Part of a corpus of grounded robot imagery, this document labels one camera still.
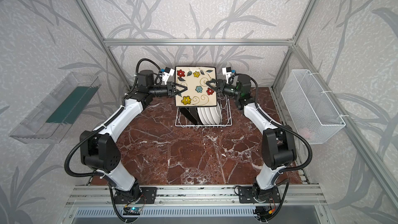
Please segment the square floral plate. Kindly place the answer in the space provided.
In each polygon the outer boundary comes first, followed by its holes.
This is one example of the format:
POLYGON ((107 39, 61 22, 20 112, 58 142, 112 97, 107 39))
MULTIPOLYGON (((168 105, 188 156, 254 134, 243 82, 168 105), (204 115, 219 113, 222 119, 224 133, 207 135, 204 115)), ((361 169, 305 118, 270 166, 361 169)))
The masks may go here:
POLYGON ((175 96, 176 107, 213 107, 217 105, 217 93, 207 95, 206 82, 216 79, 216 68, 209 66, 176 66, 175 82, 184 84, 188 90, 182 97, 175 96))
POLYGON ((192 114, 190 113, 189 109, 186 107, 180 107, 179 111, 181 112, 181 114, 183 116, 185 116, 185 118, 190 121, 191 123, 194 123, 196 121, 196 119, 192 116, 192 114))

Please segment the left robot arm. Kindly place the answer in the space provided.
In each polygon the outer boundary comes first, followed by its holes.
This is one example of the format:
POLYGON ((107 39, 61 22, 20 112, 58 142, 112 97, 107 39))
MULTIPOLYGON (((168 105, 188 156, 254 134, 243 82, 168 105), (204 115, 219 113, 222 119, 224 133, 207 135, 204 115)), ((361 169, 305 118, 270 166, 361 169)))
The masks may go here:
POLYGON ((149 106, 154 97, 180 96, 187 89, 169 81, 169 77, 175 73, 174 69, 157 66, 157 72, 140 70, 143 62, 153 63, 147 58, 138 61, 134 84, 123 97, 122 105, 100 126, 92 131, 84 131, 64 162, 64 170, 69 176, 99 176, 105 179, 112 200, 119 196, 126 202, 138 202, 143 195, 138 180, 121 162, 121 152, 116 143, 123 130, 149 106), (72 171, 70 162, 77 151, 80 152, 82 164, 92 169, 92 172, 72 171))

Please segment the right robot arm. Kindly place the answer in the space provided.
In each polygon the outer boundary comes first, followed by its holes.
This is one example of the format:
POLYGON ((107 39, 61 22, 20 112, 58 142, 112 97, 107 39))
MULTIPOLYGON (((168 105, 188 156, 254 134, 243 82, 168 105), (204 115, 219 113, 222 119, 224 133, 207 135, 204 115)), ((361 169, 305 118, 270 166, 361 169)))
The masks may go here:
POLYGON ((283 173, 301 170, 311 163, 313 159, 311 145, 289 125, 278 123, 260 107, 258 83, 249 75, 238 74, 236 85, 231 85, 229 79, 212 79, 206 84, 211 90, 234 99, 237 108, 262 133, 263 166, 247 199, 241 202, 274 201, 282 204, 284 198, 278 195, 277 180, 283 173), (291 164, 297 159, 295 139, 304 144, 308 155, 302 164, 293 167, 291 164))

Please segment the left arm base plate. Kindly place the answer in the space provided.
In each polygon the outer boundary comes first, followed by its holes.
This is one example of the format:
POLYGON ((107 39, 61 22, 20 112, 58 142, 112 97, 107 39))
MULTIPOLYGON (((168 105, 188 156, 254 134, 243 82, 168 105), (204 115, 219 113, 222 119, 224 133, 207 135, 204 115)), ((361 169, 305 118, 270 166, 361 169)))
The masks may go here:
POLYGON ((140 187, 132 192, 116 190, 114 201, 116 204, 154 204, 157 187, 140 187))

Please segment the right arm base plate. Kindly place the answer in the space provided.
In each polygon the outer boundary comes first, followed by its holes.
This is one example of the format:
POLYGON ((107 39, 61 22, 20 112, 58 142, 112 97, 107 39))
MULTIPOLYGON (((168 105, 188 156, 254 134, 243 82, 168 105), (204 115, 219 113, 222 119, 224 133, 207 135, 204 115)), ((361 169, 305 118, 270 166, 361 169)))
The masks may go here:
POLYGON ((262 190, 255 186, 238 186, 237 195, 239 197, 239 202, 242 204, 262 204, 262 203, 280 203, 281 194, 277 187, 271 189, 262 190))

